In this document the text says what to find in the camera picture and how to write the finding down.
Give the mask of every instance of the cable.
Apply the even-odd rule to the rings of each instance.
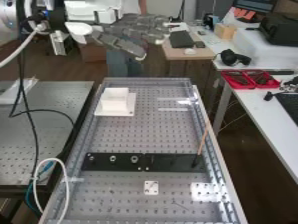
[[[236,100],[236,101],[233,101],[231,104],[229,104],[229,106],[228,106],[228,108],[227,108],[227,111],[236,105],[236,104],[239,104],[240,102]]]
[[[236,118],[231,123],[228,123],[228,124],[225,125],[225,127],[220,130],[220,132],[221,132],[229,125],[232,125],[236,121],[239,121],[243,117],[245,117],[245,115],[247,115],[247,113],[243,114],[239,118]]]
[[[22,53],[22,51],[28,46],[36,34],[38,34],[38,29],[31,33],[31,35],[28,36],[26,41],[22,43],[20,47],[14,51],[14,53],[0,62],[0,68],[5,67],[14,60],[14,58]]]
[[[39,179],[39,169],[42,167],[42,165],[48,162],[48,161],[56,161],[59,162],[59,164],[62,165],[63,167],[63,173],[64,173],[64,180],[66,180],[66,188],[67,188],[67,198],[66,198],[66,204],[64,204],[64,209],[63,209],[63,213],[62,213],[62,216],[60,216],[60,219],[58,221],[58,224],[60,224],[64,220],[64,217],[66,217],[66,214],[67,214],[67,210],[68,210],[68,205],[70,205],[70,182],[68,182],[68,173],[67,173],[67,168],[66,168],[66,165],[63,163],[63,161],[58,158],[50,158],[50,159],[44,159],[36,170],[35,170],[35,175],[34,175],[34,195],[35,195],[35,201],[36,201],[36,205],[38,205],[38,208],[40,210],[40,212],[43,213],[44,210],[40,206],[40,202],[39,202],[39,197],[38,197],[38,191],[36,191],[36,183],[38,183],[38,179]]]
[[[70,122],[72,123],[72,126],[75,127],[75,122],[74,122],[71,116],[68,114],[66,114],[64,112],[62,112],[62,111],[51,110],[51,109],[36,109],[36,110],[30,110],[30,112],[31,113],[32,112],[52,112],[52,113],[58,113],[58,114],[60,114],[60,115],[63,115],[64,117],[68,118]],[[24,113],[27,113],[27,111],[22,111],[18,114],[14,114],[13,117],[18,117],[18,116],[20,116]]]
[[[212,14],[215,15],[216,12],[216,6],[217,6],[217,0],[213,1],[213,8],[212,8]]]
[[[24,98],[26,114],[31,123],[32,133],[35,136],[35,145],[36,145],[35,163],[34,163],[34,168],[31,173],[31,175],[34,176],[34,172],[36,169],[38,161],[39,161],[40,150],[39,150],[39,137],[38,137],[36,127],[35,127],[35,122],[30,112],[30,104],[28,104],[27,94],[24,90],[24,72],[26,72],[26,51],[24,50],[22,51],[22,54],[18,57],[18,65],[19,65],[19,75],[20,75],[20,91]]]
[[[32,192],[32,187],[34,187],[34,183],[30,184],[30,187],[28,187],[27,192],[26,192],[26,203],[27,203],[30,209],[31,209],[36,214],[40,214],[40,211],[32,206],[32,204],[31,204],[31,200],[30,200],[30,196],[31,196],[31,192]]]

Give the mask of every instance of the black device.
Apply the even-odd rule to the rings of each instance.
[[[203,25],[208,27],[211,30],[215,30],[215,25],[213,25],[213,14],[207,13],[203,18]]]
[[[241,54],[236,54],[232,49],[228,49],[221,52],[221,60],[228,66],[235,66],[237,62],[243,63],[244,65],[249,65],[252,62],[251,57]]]
[[[196,45],[197,48],[205,48],[207,47],[207,45],[203,41],[196,41],[195,45]]]
[[[199,35],[205,36],[207,35],[207,32],[200,30],[199,31]]]
[[[298,94],[297,93],[287,93],[287,94],[276,94],[276,97],[285,108],[288,114],[291,115],[293,121],[298,125]]]
[[[273,11],[277,1],[279,0],[235,0],[233,6],[259,13],[269,13]]]
[[[203,155],[176,153],[87,153],[82,169],[120,172],[207,172]]]
[[[188,31],[172,32],[171,45],[173,48],[192,48],[195,46],[195,41]]]
[[[260,31],[272,44],[298,46],[298,15],[269,14],[261,22]]]

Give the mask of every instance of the blue object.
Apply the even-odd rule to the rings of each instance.
[[[51,167],[54,166],[54,164],[55,164],[55,162],[51,161],[51,162],[46,165],[43,171],[39,173],[39,177],[42,176],[43,173],[46,173],[46,172],[51,169]],[[36,208],[32,206],[32,204],[31,204],[31,200],[30,200],[30,196],[31,196],[31,193],[32,193],[32,188],[34,188],[34,182],[31,183],[31,185],[30,185],[30,187],[28,187],[28,189],[27,189],[27,192],[26,192],[26,203],[27,203],[28,207],[31,208],[31,210],[32,210],[36,214],[40,215],[40,211],[38,211]]]
[[[36,208],[32,206],[31,204],[31,200],[30,200],[30,196],[31,196],[31,193],[32,193],[32,187],[34,187],[34,183],[31,183],[28,189],[27,189],[27,192],[26,192],[26,203],[28,205],[28,207],[31,208],[31,210],[40,215],[40,211],[36,210]]]

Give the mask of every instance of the small metal plate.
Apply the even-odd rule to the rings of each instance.
[[[207,172],[203,156],[196,158],[196,154],[158,153],[87,153],[82,169],[83,171],[120,172]]]
[[[143,157],[140,153],[87,153],[82,169],[84,171],[142,171]]]
[[[203,156],[197,157],[197,165],[193,167],[196,154],[147,154],[146,170],[152,172],[188,172],[205,173]]]

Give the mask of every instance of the aluminum table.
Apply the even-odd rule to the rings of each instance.
[[[13,82],[0,82],[6,90]],[[31,109],[52,109],[67,113],[79,128],[84,116],[88,98],[91,98],[94,82],[39,82],[28,94]],[[35,139],[28,118],[24,115],[10,118],[13,106],[0,106],[0,193],[3,197],[14,197],[27,190],[35,159]],[[17,113],[24,111],[24,103]],[[63,151],[72,132],[70,120],[51,112],[32,113],[40,143],[43,160],[56,157]],[[52,171],[39,187],[51,183]]]
[[[107,87],[130,87],[130,91],[138,93],[134,117],[94,115]],[[106,79],[67,163],[72,178],[71,203],[63,223],[247,224],[212,128],[201,172],[82,170],[90,153],[196,154],[207,121],[201,97],[189,79]],[[159,182],[159,195],[144,193],[146,181]],[[66,183],[62,181],[40,223],[58,223],[64,203]]]

